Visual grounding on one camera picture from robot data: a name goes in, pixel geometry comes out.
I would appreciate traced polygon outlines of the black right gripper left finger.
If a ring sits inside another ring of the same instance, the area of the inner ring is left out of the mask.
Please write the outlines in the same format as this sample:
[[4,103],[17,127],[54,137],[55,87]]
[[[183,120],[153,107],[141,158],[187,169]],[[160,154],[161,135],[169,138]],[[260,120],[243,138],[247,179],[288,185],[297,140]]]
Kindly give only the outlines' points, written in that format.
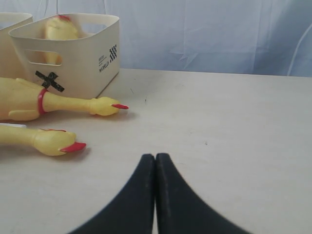
[[151,234],[155,207],[155,158],[144,154],[120,192],[72,234]]

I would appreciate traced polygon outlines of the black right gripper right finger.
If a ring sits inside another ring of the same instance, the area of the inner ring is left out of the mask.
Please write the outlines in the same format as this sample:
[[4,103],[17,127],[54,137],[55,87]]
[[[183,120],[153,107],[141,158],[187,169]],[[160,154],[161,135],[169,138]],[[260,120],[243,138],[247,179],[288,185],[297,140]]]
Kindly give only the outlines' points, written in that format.
[[160,234],[247,234],[206,204],[169,154],[156,155],[156,213]]

